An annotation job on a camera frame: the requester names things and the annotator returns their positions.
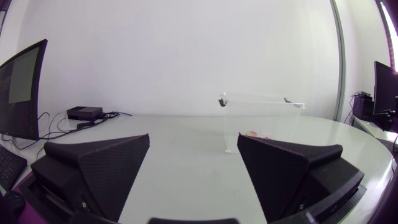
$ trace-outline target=white wall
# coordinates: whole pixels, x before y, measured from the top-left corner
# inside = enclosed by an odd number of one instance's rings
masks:
[[[32,0],[18,48],[43,38],[39,112],[221,114],[222,91],[282,94],[324,118],[335,110],[329,0]]]
[[[336,0],[345,40],[346,93],[343,122],[357,91],[373,96],[374,61],[390,65],[386,31],[375,0]]]
[[[8,60],[20,50],[17,48],[19,31],[28,3],[29,0],[17,0],[10,3],[1,31],[0,63]]]

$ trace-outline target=monitor screen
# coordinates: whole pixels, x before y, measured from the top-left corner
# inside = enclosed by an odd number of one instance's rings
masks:
[[[39,139],[37,95],[46,45],[42,40],[0,66],[0,133]]]
[[[374,62],[374,72],[374,113],[395,110],[395,97],[398,96],[398,74],[380,62]]]

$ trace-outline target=black box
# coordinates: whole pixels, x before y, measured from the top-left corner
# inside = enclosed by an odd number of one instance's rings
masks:
[[[363,121],[373,121],[374,102],[360,96],[354,96],[353,113]]]
[[[102,113],[102,108],[88,106],[77,106],[67,111],[69,119],[79,121],[95,121],[100,113]]]

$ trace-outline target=white tabletop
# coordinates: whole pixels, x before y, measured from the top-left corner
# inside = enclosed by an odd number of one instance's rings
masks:
[[[363,121],[357,117],[355,117],[355,121],[370,135],[377,139],[382,139],[389,142],[394,142],[397,137],[397,133],[393,133],[390,131],[383,131],[376,124],[369,121]]]
[[[60,126],[74,128],[77,123],[67,121]],[[225,152],[222,118],[121,116],[54,142],[89,142],[145,133],[149,133],[150,148],[119,222],[147,223],[152,217],[181,220],[233,217],[240,223],[265,223],[241,156]],[[343,223],[366,223],[392,175],[389,151],[354,127],[307,116],[298,119],[291,141],[343,146],[342,157],[365,173],[361,184],[368,189]],[[43,142],[32,149],[13,151],[31,164]]]

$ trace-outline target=black router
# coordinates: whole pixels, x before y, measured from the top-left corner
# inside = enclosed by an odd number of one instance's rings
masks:
[[[102,108],[89,106],[76,106],[67,110],[68,119],[79,121],[95,121],[102,112]]]

